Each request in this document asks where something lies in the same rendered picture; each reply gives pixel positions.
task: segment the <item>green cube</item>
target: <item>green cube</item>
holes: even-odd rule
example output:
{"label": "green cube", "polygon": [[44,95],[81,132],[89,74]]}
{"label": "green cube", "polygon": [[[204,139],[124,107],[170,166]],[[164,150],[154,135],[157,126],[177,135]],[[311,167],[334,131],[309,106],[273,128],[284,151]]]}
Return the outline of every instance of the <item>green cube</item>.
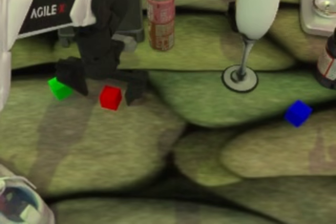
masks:
{"label": "green cube", "polygon": [[61,101],[65,98],[68,98],[72,94],[72,88],[60,83],[56,77],[50,79],[48,81],[48,85],[51,89],[51,92],[57,98],[57,100]]}

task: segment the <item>wine glass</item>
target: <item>wine glass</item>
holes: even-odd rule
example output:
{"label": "wine glass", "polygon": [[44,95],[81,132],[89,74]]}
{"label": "wine glass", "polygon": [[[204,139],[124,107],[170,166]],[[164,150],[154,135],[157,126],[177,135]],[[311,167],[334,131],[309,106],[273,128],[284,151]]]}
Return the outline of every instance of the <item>wine glass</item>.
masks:
{"label": "wine glass", "polygon": [[249,53],[257,40],[272,25],[280,0],[237,0],[236,23],[243,39],[244,51],[240,65],[233,65],[222,73],[222,82],[236,92],[252,91],[258,84],[258,76],[246,66]]}

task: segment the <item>bottle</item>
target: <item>bottle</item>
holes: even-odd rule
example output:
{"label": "bottle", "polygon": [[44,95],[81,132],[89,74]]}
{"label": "bottle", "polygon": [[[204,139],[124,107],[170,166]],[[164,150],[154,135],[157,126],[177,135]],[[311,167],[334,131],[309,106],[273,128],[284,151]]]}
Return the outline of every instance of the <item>bottle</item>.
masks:
{"label": "bottle", "polygon": [[317,62],[316,79],[328,89],[336,89],[336,28]]}

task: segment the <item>bottle label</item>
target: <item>bottle label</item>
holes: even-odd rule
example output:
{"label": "bottle label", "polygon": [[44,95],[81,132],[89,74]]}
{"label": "bottle label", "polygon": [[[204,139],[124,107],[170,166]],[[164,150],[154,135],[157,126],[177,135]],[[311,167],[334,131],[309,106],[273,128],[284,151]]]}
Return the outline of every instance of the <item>bottle label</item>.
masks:
{"label": "bottle label", "polygon": [[323,55],[320,56],[317,62],[317,68],[319,72],[329,80],[336,79],[336,62],[326,50],[324,50]]}

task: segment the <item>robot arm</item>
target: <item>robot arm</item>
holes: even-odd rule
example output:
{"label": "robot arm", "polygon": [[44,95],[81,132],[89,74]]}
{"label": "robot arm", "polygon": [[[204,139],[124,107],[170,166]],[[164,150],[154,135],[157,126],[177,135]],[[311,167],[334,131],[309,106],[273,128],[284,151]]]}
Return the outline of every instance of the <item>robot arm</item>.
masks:
{"label": "robot arm", "polygon": [[96,76],[107,78],[106,73],[119,64],[111,48],[111,35],[127,11],[121,8],[118,15],[118,10],[111,11],[110,4],[111,0],[0,0],[0,112],[11,87],[10,50],[16,39],[76,27],[81,60],[89,77],[94,78],[94,73],[99,72],[97,68],[109,63],[112,66]]}

